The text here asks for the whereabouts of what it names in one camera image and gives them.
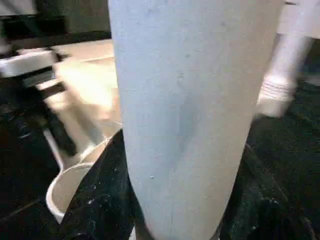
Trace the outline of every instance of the white container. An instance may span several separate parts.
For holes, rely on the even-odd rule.
[[[109,139],[106,141],[101,142],[99,145],[95,146],[90,152],[84,155],[83,159],[80,160],[79,164],[94,164],[102,152],[105,150]]]
[[[80,163],[62,171],[50,184],[45,201],[48,209],[60,224],[66,210],[77,191],[81,180],[93,166],[93,163]]]

